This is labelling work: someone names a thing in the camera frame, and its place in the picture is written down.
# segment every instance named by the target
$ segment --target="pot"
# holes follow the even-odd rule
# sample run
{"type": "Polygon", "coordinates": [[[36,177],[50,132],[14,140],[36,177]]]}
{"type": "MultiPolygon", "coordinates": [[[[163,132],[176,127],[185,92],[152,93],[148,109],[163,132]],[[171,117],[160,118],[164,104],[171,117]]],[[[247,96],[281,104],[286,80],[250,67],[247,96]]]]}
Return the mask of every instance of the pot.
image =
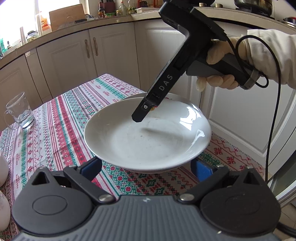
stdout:
{"type": "Polygon", "coordinates": [[[272,14],[272,0],[234,0],[238,8],[252,8],[270,16],[272,14]]]}
{"type": "Polygon", "coordinates": [[[283,21],[281,21],[281,22],[289,25],[292,28],[296,28],[296,18],[295,17],[284,18],[283,21]]]}

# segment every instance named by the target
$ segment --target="kitchen counter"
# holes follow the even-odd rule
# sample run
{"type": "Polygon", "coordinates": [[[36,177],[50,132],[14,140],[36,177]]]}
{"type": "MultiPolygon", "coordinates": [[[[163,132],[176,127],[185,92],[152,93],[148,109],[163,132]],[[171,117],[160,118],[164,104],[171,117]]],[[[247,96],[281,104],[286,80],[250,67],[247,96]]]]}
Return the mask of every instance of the kitchen counter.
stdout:
{"type": "MultiPolygon", "coordinates": [[[[276,20],[259,16],[256,14],[242,12],[234,9],[225,9],[225,8],[198,7],[197,9],[202,13],[204,13],[205,15],[207,15],[208,17],[213,18],[214,20],[217,20],[217,21],[231,22],[231,23],[236,23],[244,26],[250,26],[250,27],[253,26],[253,27],[259,27],[264,29],[277,29],[288,34],[296,34],[296,29],[288,25],[285,25],[281,22],[278,22],[276,20]]],[[[21,46],[20,48],[14,50],[13,52],[9,53],[8,55],[6,55],[4,58],[0,60],[0,69],[2,69],[11,61],[27,53],[33,48],[36,48],[52,40],[61,38],[63,36],[66,36],[75,32],[80,32],[86,29],[96,28],[99,26],[134,22],[134,21],[141,21],[141,20],[149,20],[149,19],[156,19],[156,18],[160,18],[160,15],[157,10],[153,10],[153,11],[133,14],[129,16],[97,19],[97,20],[87,21],[87,22],[78,23],[69,27],[65,27],[65,28],[56,30],[52,33],[41,36],[40,38],[35,39],[21,46]]]]}

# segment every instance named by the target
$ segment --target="kitchen cabinet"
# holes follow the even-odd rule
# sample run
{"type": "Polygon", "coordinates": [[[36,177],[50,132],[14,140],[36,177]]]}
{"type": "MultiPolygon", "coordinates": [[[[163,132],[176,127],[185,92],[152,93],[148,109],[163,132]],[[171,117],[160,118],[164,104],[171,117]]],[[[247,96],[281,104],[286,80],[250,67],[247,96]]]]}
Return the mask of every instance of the kitchen cabinet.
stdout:
{"type": "Polygon", "coordinates": [[[140,88],[134,24],[93,28],[89,35],[98,76],[108,73],[140,88]]]}
{"type": "Polygon", "coordinates": [[[37,88],[38,94],[42,100],[42,103],[46,103],[52,99],[52,95],[46,83],[36,48],[31,49],[29,52],[25,54],[25,56],[28,63],[28,67],[30,69],[31,76],[37,88]]]}
{"type": "MultiPolygon", "coordinates": [[[[148,91],[185,36],[162,20],[135,22],[135,34],[141,89],[148,91]]],[[[192,83],[192,77],[184,73],[170,92],[190,98],[192,83]]],[[[193,102],[199,106],[197,95],[193,102]]]]}
{"type": "Polygon", "coordinates": [[[88,30],[46,43],[37,53],[53,98],[98,76],[88,30]]]}
{"type": "MultiPolygon", "coordinates": [[[[247,34],[248,28],[246,27],[221,22],[218,24],[230,36],[247,34]]],[[[262,77],[258,82],[264,85],[266,80],[262,77]]],[[[278,84],[273,80],[269,81],[269,86],[266,89],[255,85],[247,91],[239,87],[230,91],[207,85],[202,93],[200,108],[208,118],[214,133],[265,166],[277,89],[278,84]]],[[[269,163],[275,159],[295,129],[295,103],[296,91],[283,85],[269,163]]],[[[274,174],[286,160],[274,160],[270,173],[274,174]]]]}
{"type": "MultiPolygon", "coordinates": [[[[22,91],[25,92],[32,110],[42,105],[24,55],[0,70],[0,131],[6,128],[3,119],[6,104],[22,91]]],[[[10,124],[14,122],[9,115],[7,121],[10,124]]]]}

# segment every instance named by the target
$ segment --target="metal screw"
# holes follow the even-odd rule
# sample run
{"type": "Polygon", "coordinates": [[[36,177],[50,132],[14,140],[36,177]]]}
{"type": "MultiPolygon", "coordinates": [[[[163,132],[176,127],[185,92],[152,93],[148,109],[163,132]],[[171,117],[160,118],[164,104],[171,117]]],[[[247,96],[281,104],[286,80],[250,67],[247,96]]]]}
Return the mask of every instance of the metal screw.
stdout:
{"type": "Polygon", "coordinates": [[[192,201],[194,199],[194,196],[190,193],[184,193],[184,194],[181,194],[179,196],[180,200],[182,201],[186,201],[186,202],[189,202],[189,201],[192,201]]]}
{"type": "Polygon", "coordinates": [[[114,197],[110,194],[103,194],[101,196],[99,196],[99,200],[101,202],[105,202],[105,203],[108,203],[108,202],[111,202],[114,200],[114,197]]]}

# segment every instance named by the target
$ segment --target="glass mug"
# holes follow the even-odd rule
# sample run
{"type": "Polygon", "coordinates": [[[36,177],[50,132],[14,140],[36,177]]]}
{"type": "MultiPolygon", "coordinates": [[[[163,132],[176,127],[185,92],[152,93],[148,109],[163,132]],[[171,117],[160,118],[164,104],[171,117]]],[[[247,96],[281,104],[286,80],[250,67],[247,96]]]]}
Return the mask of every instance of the glass mug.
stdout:
{"type": "Polygon", "coordinates": [[[10,100],[6,105],[6,109],[7,111],[4,112],[4,121],[8,128],[12,130],[18,129],[18,127],[13,128],[6,122],[6,114],[11,114],[15,122],[22,129],[26,129],[34,124],[35,118],[24,92],[10,100]]]}

